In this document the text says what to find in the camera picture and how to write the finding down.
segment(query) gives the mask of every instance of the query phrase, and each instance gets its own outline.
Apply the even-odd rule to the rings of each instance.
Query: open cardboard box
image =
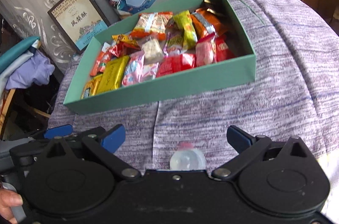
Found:
[[[172,11],[176,14],[183,10],[199,8],[203,1],[169,0],[154,5],[144,12]],[[211,1],[218,3],[222,12],[228,15],[236,29],[238,34],[237,43],[228,43],[237,56],[236,58],[80,99],[84,86],[90,79],[89,73],[103,43],[110,42],[112,35],[124,34],[133,30],[139,18],[139,15],[135,14],[109,27],[91,40],[69,86],[64,105],[78,114],[95,113],[159,100],[174,99],[255,81],[255,51],[236,13],[228,0]]]

